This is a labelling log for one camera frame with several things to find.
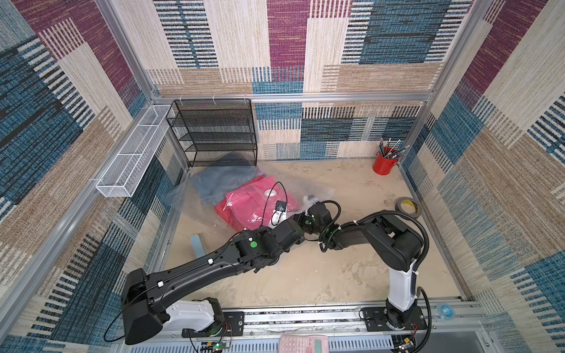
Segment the pink trousers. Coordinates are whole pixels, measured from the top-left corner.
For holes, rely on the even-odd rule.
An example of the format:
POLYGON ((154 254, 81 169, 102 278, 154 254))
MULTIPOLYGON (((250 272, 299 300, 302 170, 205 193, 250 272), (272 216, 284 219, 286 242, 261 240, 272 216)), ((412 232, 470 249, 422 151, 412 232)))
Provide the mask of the pink trousers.
POLYGON ((285 194, 273 176, 259 176, 253 181, 229 192, 225 199, 214 207, 216 214, 236 232, 257 229, 269 224, 276 201, 287 202, 288 212, 300 209, 300 203, 293 195, 285 194), (277 191, 276 197, 266 197, 265 191, 277 191))

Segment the clear plastic vacuum bag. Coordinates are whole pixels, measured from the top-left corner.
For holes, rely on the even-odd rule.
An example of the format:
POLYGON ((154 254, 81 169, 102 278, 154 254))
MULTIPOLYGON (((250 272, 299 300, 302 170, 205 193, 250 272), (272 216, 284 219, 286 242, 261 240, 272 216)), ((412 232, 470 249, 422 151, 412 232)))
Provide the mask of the clear plastic vacuum bag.
POLYGON ((200 223, 238 232, 274 227, 335 193, 329 186, 273 166, 244 163, 242 157, 232 152, 198 167, 165 195, 163 204, 200 223))

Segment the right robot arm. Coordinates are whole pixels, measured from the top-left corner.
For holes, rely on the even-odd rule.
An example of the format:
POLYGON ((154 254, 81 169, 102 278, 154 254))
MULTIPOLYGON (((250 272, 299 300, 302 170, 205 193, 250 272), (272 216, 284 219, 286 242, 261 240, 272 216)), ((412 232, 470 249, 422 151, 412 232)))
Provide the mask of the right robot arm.
POLYGON ((291 216, 304 232, 316 235, 320 250, 343 250, 369 244, 389 267, 389 293, 385 301, 386 323, 391 329, 404 329, 416 311, 416 279, 426 258, 430 239, 425 228, 412 216, 396 210, 382 210, 360 220, 337 224, 327 204, 318 202, 291 216))

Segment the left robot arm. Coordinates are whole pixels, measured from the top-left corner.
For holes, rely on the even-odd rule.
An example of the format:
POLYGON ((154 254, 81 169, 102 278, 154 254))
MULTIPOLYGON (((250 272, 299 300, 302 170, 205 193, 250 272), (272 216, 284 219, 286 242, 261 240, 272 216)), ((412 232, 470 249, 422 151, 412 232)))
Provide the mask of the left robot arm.
POLYGON ((166 309, 188 294, 221 279, 271 266, 304 240, 300 225, 287 219, 274 228, 238 232, 216 251, 173 269, 151 274, 135 269, 126 276, 122 290, 125 344, 156 336, 172 319, 166 309))

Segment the white vacuum bag valve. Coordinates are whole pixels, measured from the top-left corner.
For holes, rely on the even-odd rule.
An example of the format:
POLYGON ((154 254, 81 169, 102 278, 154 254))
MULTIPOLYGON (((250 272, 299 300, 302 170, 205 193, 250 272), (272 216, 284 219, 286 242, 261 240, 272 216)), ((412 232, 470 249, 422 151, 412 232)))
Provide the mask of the white vacuum bag valve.
POLYGON ((265 194, 266 197, 276 197, 277 191, 275 189, 267 190, 267 191, 265 191, 264 194, 265 194))

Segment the blue denim jeans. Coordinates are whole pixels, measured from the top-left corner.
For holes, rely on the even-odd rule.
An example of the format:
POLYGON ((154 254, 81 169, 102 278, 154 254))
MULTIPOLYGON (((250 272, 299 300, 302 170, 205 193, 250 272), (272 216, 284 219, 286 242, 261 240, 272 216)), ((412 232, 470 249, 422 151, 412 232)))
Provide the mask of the blue denim jeans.
POLYGON ((229 192, 260 176, 263 172, 256 166, 211 166, 189 180, 204 204, 216 206, 229 192))

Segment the light blue flat block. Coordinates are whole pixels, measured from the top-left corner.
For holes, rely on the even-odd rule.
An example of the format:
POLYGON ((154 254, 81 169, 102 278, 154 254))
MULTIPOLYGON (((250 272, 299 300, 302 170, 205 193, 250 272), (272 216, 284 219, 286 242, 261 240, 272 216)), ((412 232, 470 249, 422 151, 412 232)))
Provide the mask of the light blue flat block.
POLYGON ((191 246, 194 250, 194 254, 196 258, 204 257, 207 254, 207 250, 205 245, 200 237, 200 235, 192 235, 190 237, 191 246))

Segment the grey tape roll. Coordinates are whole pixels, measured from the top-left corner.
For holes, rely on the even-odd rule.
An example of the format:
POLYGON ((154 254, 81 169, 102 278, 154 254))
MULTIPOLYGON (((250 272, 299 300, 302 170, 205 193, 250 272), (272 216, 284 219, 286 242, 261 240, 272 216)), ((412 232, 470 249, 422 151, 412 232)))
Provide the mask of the grey tape roll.
POLYGON ((419 204, 417 200, 408 197, 398 198, 395 204, 395 210, 415 219, 422 215, 421 204, 419 204))

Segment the red pen holder cup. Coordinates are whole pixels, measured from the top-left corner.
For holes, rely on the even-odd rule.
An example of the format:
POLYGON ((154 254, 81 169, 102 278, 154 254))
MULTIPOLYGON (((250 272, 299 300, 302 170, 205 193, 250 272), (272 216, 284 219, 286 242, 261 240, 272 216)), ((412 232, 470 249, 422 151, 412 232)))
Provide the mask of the red pen holder cup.
POLYGON ((397 150, 389 147, 383 148, 384 154, 379 150, 376 154, 376 160, 372 166, 373 172, 381 176, 389 175, 391 170, 398 164, 398 158, 394 157, 397 150))

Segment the pink calculator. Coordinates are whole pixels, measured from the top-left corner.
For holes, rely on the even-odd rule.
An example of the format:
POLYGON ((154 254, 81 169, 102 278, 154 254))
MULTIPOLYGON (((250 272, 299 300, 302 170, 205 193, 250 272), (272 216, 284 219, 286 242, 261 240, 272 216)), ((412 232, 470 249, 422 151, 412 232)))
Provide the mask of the pink calculator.
POLYGON ((329 353, 329 338, 323 335, 282 335, 279 353, 329 353))

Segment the black mesh shelf rack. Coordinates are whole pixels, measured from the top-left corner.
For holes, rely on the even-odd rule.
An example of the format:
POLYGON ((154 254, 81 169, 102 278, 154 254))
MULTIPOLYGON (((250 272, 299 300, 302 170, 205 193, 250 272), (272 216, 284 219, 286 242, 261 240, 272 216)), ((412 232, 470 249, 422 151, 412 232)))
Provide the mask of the black mesh shelf rack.
POLYGON ((177 99, 166 120, 191 167, 257 165, 248 99, 177 99))

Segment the blue tape dispenser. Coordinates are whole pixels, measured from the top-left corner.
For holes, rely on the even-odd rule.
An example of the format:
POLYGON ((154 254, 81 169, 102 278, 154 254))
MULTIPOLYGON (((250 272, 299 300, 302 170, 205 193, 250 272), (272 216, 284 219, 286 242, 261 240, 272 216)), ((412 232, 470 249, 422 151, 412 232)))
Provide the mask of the blue tape dispenser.
POLYGON ((451 320, 455 317, 453 307, 447 303, 437 305, 438 316, 443 320, 451 320))

